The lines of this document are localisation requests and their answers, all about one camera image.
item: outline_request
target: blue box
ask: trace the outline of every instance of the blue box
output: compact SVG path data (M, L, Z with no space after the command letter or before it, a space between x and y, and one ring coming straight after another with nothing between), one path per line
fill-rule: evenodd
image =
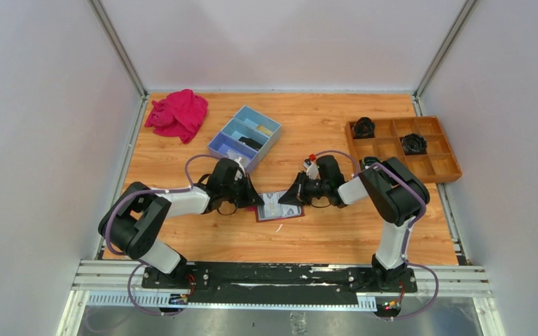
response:
M272 132L269 136L257 129L262 126ZM243 106L234 117L224 126L221 131L211 140L209 153L216 158L235 159L244 157L245 170L252 172L259 162L267 155L269 149L275 144L282 134L282 126L259 112ZM240 137L253 139L262 145L260 150L255 150L240 142Z

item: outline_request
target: black object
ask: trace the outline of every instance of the black object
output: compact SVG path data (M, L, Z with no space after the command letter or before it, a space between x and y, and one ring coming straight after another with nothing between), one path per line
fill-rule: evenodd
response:
M362 117L354 124L354 139L374 137L374 122L368 117Z
M382 165L407 183L426 204L430 202L426 186L398 158L391 157L382 162ZM365 170L359 174L359 178L376 210L385 221L402 226L408 218L420 212L420 203L385 172L376 169Z
M398 296L399 281L405 284L406 293L418 291L415 282L411 282L411 277L415 276L412 269L408 269L394 286L378 287L377 282L372 281L372 267L339 268L329 271L316 270L317 267L328 265L194 262L186 264L184 273L180 275L184 278L190 274L195 278L195 292L189 297L189 302L354 305L357 304L355 293L384 292ZM143 288L188 288L187 280L175 281L153 267L147 267L145 272L148 276L143 277Z
M236 173L242 178L235 181ZM209 204L203 212L207 214L218 209L221 203L228 201L237 208L264 205L252 185L250 176L240 165L228 158L221 158L211 174L204 175L195 186L204 190L209 196ZM104 237L106 224L118 203L136 191L149 190L141 182L134 182L123 192L98 225L98 233ZM116 245L131 259L141 258L153 245L160 228L166 219L172 203L164 197L154 194L140 195L125 203L112 221L110 231L111 243ZM131 211L141 214L139 219L131 216Z
M425 154L428 142L419 134L407 134L401 138L401 146L405 155Z
M257 152L261 150L261 147L263 147L263 145L261 145L260 143L254 141L251 138L247 138L245 136L241 136L240 139L238 139L238 141L242 142L243 144L247 145L248 147L254 149Z
M381 163L382 161L380 161L380 159L378 157L376 157L376 156L366 156L365 158L360 160L360 166L363 169L366 169L366 168L370 167L375 162Z
M280 197L280 204L295 206L312 205L312 198L320 199L325 196L329 204L343 208L345 204L337 193L337 188L345 183L339 164L332 155L321 156L317 159L320 178L310 179L304 171L299 172L294 184Z
M235 181L238 172L242 174L242 178ZM209 204L204 214L219 209L225 201L234 204L238 209L265 205L252 185L250 175L243 171L236 161L225 157L219 159L206 184L195 183L195 186L203 189L209 196Z
M133 182L129 185L100 221L98 225L100 235L104 237L106 223L118 203L129 194L140 190L149 190L149 188L141 182ZM131 259L141 258L156 240L171 205L167 199L154 194L141 195L125 203L111 224L113 225L110 231L111 243ZM142 215L137 220L131 216L131 211L142 213Z

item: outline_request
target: white wall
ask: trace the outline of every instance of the white wall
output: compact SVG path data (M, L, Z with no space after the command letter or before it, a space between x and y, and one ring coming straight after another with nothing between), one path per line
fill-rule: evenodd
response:
M464 176L449 187L508 335L538 335L538 1L481 1L424 98Z
M0 335L54 335L137 105L87 1L0 1Z
M104 0L150 90L414 90L464 0Z

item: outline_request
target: metal floor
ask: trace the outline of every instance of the metal floor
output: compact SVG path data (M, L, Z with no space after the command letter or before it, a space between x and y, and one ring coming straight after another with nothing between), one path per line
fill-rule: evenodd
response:
M419 309L424 303L416 297L403 299L402 314ZM177 316L148 316L128 307L89 307L78 335L482 335L471 298L440 297L429 310L406 321L387 323L372 313L339 311L275 311L190 309ZM110 328L131 314L117 328Z

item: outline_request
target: black mounting plate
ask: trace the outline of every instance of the black mounting plate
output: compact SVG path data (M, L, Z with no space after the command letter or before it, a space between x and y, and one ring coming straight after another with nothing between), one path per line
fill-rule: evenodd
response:
M328 267L321 264L190 262L186 274L195 277L196 285L189 302L355 305L356 293L391 293L392 297L400 293L398 283L379 288L376 281L368 281L372 267ZM146 272L148 276L143 278L143 288L187 289L189 286L187 279L171 281L152 267L147 267ZM418 290L415 278L411 282L412 277L413 270L407 269L399 278L406 293Z

